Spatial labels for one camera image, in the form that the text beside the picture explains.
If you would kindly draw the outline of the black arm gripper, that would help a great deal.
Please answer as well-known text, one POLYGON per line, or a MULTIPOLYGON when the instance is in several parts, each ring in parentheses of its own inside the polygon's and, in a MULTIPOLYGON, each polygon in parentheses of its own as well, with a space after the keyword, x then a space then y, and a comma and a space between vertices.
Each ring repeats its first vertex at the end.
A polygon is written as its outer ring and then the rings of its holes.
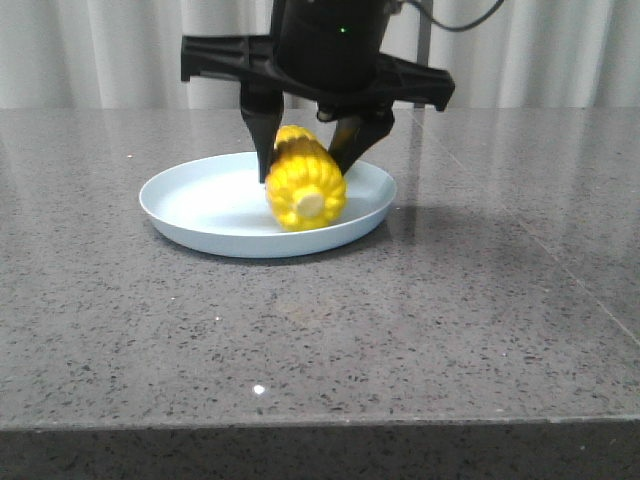
POLYGON ((455 89, 451 75, 382 53, 397 1, 277 1, 267 35, 186 36, 181 78, 241 84, 241 116, 253 140, 259 182, 274 158, 283 93, 316 102, 324 121, 336 123, 329 154, 345 175, 393 125, 396 101, 442 111, 455 89))

